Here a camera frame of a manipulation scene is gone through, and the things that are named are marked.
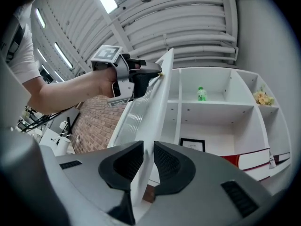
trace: flower decoration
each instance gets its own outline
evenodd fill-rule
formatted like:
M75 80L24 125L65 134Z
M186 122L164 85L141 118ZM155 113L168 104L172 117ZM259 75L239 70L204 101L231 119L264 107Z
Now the flower decoration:
M260 105L272 105L274 104L274 98L267 95L266 92L263 91L264 85L260 86L259 90L256 91L253 96L256 100L256 103Z

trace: white shelving unit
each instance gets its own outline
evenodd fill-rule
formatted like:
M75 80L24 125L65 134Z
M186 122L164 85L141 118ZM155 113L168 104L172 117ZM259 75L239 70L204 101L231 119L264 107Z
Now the white shelving unit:
M262 85L275 98L255 73L215 67L173 69L160 140L174 144L181 138L204 140L206 152L218 156L266 148L272 155L290 152L288 129L276 98L273 106L258 105L254 100L253 93ZM198 101L200 86L207 91L208 101ZM270 169L270 176L289 162ZM257 171L252 173L260 180Z

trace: fluorescent light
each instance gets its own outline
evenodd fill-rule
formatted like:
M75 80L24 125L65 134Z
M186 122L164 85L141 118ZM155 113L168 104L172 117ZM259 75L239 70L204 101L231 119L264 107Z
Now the fluorescent light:
M46 61L46 59L44 58L44 56L42 55L42 53L40 52L40 50L37 48L37 51L39 52L39 54L41 55L41 57L43 58L43 60L45 61L45 62L47 62Z
M37 17L38 17L38 19L39 19L42 27L45 28L45 22L44 22L44 20L43 20L43 18L41 16L41 13L40 13L39 9L36 9L36 15L37 15Z
M48 70L44 67L44 65L41 65L43 67L43 69L47 72L47 74L49 74Z
M72 69L72 64L69 62L69 60L66 58L65 54L61 51L60 47L58 46L57 43L55 43L55 48L60 54L60 56L63 58L63 60L66 62L66 64Z
M100 2L102 2L107 13L112 12L118 7L115 0L100 0Z
M55 71L55 74L62 80L62 81L64 81L63 79L62 79L62 77Z

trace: black vent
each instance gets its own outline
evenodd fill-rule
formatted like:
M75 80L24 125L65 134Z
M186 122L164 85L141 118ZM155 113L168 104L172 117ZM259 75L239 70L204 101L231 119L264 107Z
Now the black vent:
M178 158L158 146L155 147L154 162L158 168L161 183L174 177L181 168Z
M242 217L247 217L258 209L256 203L235 182L229 181L222 184L223 189L230 197Z
M72 167L78 166L80 164L82 164L80 161L70 161L70 162L62 163L62 164L60 164L60 166L64 170L67 168L72 168Z
M114 170L124 178L133 181L143 162L143 147L136 147L132 151L116 159Z

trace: white pipe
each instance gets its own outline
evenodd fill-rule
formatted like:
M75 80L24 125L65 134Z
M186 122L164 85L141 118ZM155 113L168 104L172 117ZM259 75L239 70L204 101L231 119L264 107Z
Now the white pipe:
M219 59L219 60L235 60L232 57L221 57L221 56L195 56L195 57L186 57L186 58L175 58L174 62L181 61L191 61L191 60L200 60L200 59Z
M194 46L194 47L184 47L184 48L175 48L174 54L191 54L191 53L199 53L199 52L216 52L216 53L225 53L225 54L234 54L235 48L222 47L222 46ZM153 53L147 56L143 56L140 59L144 60L154 60L160 58L164 54L164 51Z
M158 50L159 48L164 48L166 45L172 47L176 43L182 42L195 42L198 40L203 41L226 41L226 42L235 42L236 39L231 35L226 34L195 34L195 35L186 35L176 38L167 38L166 40L161 39L157 42L142 46L138 49L132 50L129 52L131 56L139 56L145 52L150 52Z

